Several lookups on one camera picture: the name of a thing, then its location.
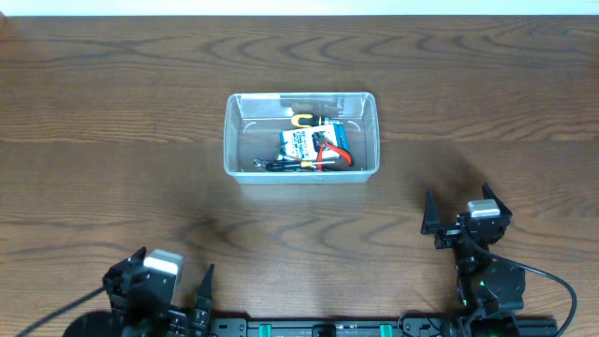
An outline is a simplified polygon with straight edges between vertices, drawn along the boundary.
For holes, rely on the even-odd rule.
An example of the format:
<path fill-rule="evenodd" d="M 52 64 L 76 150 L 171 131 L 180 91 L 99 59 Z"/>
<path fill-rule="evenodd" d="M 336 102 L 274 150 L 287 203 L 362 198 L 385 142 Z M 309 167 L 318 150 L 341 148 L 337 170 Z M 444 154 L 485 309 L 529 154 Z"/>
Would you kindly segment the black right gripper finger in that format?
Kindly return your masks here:
<path fill-rule="evenodd" d="M 509 208 L 496 196 L 496 194 L 493 192 L 493 190 L 491 189 L 491 187 L 489 186 L 488 183 L 483 183 L 482 184 L 482 193 L 483 193 L 483 197 L 484 199 L 494 199 L 497 204 L 499 205 L 501 214 L 497 217 L 512 217 L 513 213 L 509 210 Z"/>
<path fill-rule="evenodd" d="M 425 210 L 422 219 L 420 233 L 422 235 L 432 235 L 441 228 L 439 213 L 434 202 L 432 191 L 428 189 L 425 195 Z"/>

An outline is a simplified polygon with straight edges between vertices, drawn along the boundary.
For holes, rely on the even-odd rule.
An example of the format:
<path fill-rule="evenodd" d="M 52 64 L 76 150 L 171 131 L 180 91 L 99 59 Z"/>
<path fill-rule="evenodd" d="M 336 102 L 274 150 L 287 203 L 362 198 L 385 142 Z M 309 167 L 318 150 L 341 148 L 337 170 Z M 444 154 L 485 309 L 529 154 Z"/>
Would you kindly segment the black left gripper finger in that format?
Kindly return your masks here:
<path fill-rule="evenodd" d="M 133 270 L 136 267 L 140 267 L 143 263 L 143 259 L 146 257 L 147 248 L 142 246 L 132 256 L 125 258 L 124 260 L 116 263 L 105 273 L 102 278 L 104 286 L 112 286 L 116 280 L 121 277 L 126 271 Z"/>
<path fill-rule="evenodd" d="M 215 265 L 211 264 L 197 288 L 195 295 L 195 309 L 204 312 L 212 310 L 212 277 Z"/>

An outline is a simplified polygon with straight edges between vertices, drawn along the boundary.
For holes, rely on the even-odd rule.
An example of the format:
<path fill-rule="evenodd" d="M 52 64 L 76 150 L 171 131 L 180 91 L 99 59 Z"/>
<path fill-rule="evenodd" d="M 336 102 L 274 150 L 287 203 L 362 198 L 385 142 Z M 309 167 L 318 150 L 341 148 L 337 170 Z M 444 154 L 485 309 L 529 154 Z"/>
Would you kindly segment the red black handled cutters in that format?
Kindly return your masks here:
<path fill-rule="evenodd" d="M 337 158 L 344 160 L 349 167 L 353 167 L 355 165 L 355 161 L 351 153 L 345 148 L 335 145 L 322 132 L 314 134 L 313 139 L 317 144 L 318 150 L 316 158 L 317 165 L 315 166 L 317 170 L 324 171 L 325 161 L 334 161 L 334 158 L 325 158 L 325 152 L 335 153 Z"/>

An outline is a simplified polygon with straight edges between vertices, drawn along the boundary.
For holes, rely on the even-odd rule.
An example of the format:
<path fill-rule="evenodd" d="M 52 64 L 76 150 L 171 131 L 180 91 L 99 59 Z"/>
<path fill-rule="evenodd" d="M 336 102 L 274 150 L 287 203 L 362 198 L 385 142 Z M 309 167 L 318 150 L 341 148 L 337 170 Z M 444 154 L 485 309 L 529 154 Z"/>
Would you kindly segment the silver offset ring wrench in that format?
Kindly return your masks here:
<path fill-rule="evenodd" d="M 266 164 L 267 164 L 267 163 L 269 163 L 269 162 L 275 162 L 275 161 L 266 161 L 266 160 L 261 160 L 261 159 L 255 159 L 255 160 L 254 160 L 254 165 L 255 165 L 257 168 L 262 168 L 262 169 L 266 170 L 266 169 L 265 169 L 265 166 L 266 166 Z"/>

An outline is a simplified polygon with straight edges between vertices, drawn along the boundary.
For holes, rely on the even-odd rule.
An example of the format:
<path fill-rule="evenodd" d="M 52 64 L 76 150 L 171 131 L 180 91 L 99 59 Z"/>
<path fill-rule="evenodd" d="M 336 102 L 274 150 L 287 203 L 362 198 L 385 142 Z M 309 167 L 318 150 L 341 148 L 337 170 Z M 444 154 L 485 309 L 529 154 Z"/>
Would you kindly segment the black yellow slim screwdriver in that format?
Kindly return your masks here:
<path fill-rule="evenodd" d="M 267 163 L 265 169 L 270 172 L 282 172 L 331 164 L 334 164 L 334 161 L 275 161 Z"/>

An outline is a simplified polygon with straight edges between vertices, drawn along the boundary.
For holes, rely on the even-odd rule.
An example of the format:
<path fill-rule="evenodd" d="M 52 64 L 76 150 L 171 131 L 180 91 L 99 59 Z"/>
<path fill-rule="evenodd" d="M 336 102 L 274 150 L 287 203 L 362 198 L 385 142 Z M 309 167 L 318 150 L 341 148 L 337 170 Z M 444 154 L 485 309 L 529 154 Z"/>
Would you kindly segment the blue white small box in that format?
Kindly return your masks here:
<path fill-rule="evenodd" d="M 283 153 L 300 160 L 315 160 L 320 150 L 319 137 L 346 151 L 349 142 L 342 125 L 321 125 L 282 131 L 280 141 Z"/>

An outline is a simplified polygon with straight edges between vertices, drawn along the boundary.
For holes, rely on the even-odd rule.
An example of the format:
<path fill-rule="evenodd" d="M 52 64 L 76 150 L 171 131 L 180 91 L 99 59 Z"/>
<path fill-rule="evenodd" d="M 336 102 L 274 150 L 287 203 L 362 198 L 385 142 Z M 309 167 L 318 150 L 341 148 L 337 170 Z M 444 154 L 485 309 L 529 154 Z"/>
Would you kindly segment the yellow black stubby screwdriver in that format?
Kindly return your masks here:
<path fill-rule="evenodd" d="M 316 127 L 321 125 L 340 125 L 340 120 L 311 113 L 296 113 L 291 117 L 291 124 L 297 128 Z"/>

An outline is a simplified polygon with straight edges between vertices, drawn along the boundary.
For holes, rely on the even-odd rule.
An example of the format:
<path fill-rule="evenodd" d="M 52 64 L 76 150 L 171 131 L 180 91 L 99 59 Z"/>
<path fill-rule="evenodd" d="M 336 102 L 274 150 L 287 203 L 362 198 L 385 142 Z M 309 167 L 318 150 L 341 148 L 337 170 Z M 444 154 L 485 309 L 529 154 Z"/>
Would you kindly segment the black orange telescopic pickup tool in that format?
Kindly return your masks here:
<path fill-rule="evenodd" d="M 327 154 L 327 152 L 324 153 L 324 157 L 325 158 L 329 157 L 330 159 L 334 158 L 334 164 L 336 163 L 336 161 L 338 159 L 341 159 L 341 158 L 337 158 L 337 156 L 336 156 L 335 153 Z M 283 160 L 284 161 L 316 161 L 316 158 L 315 159 L 300 159 L 299 157 L 293 156 L 291 154 L 287 154 L 284 151 L 284 149 L 281 148 L 278 151 L 278 153 L 274 156 L 274 161 L 283 161 Z M 308 168 L 308 169 L 302 169 L 302 170 L 316 170 L 316 171 L 320 171 L 320 170 L 317 170 L 316 168 L 312 168 L 312 169 Z"/>

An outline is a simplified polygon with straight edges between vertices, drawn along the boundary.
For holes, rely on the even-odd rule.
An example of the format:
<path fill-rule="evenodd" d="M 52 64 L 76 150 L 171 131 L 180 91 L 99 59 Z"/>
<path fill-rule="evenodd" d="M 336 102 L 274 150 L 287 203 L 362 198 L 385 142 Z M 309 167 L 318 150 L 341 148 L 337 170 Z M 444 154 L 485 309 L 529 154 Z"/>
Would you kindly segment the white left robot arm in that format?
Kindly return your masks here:
<path fill-rule="evenodd" d="M 80 316 L 64 332 L 74 337 L 176 337 L 210 334 L 211 265 L 197 289 L 192 308 L 171 303 L 183 273 L 183 256 L 140 248 L 109 268 L 102 290 L 110 310 Z"/>

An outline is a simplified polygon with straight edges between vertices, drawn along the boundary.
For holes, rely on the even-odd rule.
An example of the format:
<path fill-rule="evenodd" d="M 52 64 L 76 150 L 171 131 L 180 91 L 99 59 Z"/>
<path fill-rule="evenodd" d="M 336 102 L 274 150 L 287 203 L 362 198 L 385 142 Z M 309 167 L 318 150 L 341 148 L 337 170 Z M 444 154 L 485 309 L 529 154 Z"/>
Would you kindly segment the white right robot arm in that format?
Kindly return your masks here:
<path fill-rule="evenodd" d="M 432 192 L 425 195 L 420 233 L 432 235 L 435 248 L 453 251 L 463 305 L 461 312 L 442 320 L 443 336 L 506 336 L 518 331 L 513 314 L 524 306 L 525 271 L 489 251 L 504 236 L 512 213 L 486 183 L 482 193 L 452 223 L 441 221 Z"/>

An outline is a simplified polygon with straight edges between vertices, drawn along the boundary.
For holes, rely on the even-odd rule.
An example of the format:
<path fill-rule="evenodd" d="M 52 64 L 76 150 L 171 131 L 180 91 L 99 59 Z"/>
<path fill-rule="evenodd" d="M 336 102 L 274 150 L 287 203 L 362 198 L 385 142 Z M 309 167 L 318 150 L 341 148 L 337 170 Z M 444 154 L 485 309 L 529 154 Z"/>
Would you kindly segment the clear plastic container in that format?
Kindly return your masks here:
<path fill-rule="evenodd" d="M 255 159 L 274 161 L 282 148 L 280 133 L 298 129 L 296 113 L 340 120 L 355 165 L 344 160 L 324 171 L 268 172 Z M 233 94 L 226 104 L 224 169 L 238 183 L 364 183 L 380 165 L 380 136 L 375 98 L 367 92 Z"/>

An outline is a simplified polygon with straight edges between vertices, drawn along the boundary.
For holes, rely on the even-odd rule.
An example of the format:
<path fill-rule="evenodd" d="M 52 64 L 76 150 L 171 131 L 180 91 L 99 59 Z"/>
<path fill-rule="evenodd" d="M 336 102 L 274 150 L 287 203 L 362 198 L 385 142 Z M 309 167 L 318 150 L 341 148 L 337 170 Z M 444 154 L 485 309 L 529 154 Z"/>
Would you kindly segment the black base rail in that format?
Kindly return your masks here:
<path fill-rule="evenodd" d="M 207 337 L 550 337 L 550 318 L 446 318 L 410 311 L 392 320 L 259 320 L 214 318 Z"/>

